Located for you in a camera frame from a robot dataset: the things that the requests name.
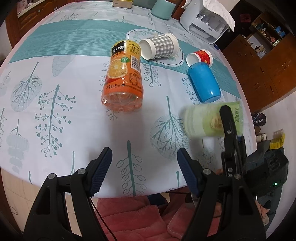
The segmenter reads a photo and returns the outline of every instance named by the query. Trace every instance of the light green cup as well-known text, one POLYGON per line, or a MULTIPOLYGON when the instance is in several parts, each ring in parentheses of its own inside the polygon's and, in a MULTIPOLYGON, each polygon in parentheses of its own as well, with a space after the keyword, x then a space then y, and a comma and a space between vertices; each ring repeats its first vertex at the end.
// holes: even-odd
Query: light green cup
POLYGON ((169 20, 176 4, 166 0, 157 0, 154 4, 151 14, 163 20, 169 20))

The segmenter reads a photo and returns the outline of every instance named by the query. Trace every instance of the orange juice bottle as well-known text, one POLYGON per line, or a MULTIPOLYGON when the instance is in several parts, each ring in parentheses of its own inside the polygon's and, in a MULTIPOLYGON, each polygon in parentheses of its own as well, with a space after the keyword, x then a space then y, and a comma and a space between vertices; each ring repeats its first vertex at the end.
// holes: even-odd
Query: orange juice bottle
POLYGON ((114 111, 133 111, 142 106, 143 86, 140 46, 130 40, 113 45, 102 91, 102 104, 114 111))

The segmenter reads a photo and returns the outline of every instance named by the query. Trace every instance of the gray checkered cup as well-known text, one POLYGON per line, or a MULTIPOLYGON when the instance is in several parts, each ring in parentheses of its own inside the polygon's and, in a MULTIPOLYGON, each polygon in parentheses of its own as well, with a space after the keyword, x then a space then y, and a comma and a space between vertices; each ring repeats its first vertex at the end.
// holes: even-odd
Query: gray checkered cup
POLYGON ((171 33, 157 35, 139 42, 144 59, 173 57, 179 51, 177 38, 171 33))

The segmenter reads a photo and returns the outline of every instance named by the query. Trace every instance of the table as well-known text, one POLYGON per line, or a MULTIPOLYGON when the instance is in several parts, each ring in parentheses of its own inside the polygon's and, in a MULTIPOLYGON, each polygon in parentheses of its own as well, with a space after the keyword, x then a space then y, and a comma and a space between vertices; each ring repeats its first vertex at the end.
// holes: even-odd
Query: table
POLYGON ((99 197, 185 186, 176 160, 180 147, 203 167, 220 168, 223 138, 191 140, 182 126, 182 110, 200 104, 184 60, 202 48, 214 57, 211 70, 222 94, 217 102, 239 101, 243 107, 243 134, 251 154, 256 150, 251 114, 220 50, 187 33, 175 19, 158 19, 137 6, 113 8, 111 2, 92 1, 67 4, 44 18, 1 66, 1 168, 41 186, 49 173, 62 176, 85 168, 108 146, 113 160, 99 197), (178 38, 180 51, 174 58, 141 59, 142 108, 132 113, 106 109, 100 100, 111 46, 165 32, 178 38), (170 123, 170 137, 160 130, 161 121, 170 123))

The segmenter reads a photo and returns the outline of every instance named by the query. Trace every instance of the red cup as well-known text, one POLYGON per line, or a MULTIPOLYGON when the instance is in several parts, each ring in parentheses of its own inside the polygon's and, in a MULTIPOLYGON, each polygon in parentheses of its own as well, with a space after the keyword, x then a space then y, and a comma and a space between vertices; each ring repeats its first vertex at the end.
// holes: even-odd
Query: red cup
POLYGON ((187 55, 186 62, 189 67, 198 62, 205 62, 211 67, 213 64, 213 56, 208 50, 201 49, 187 55))

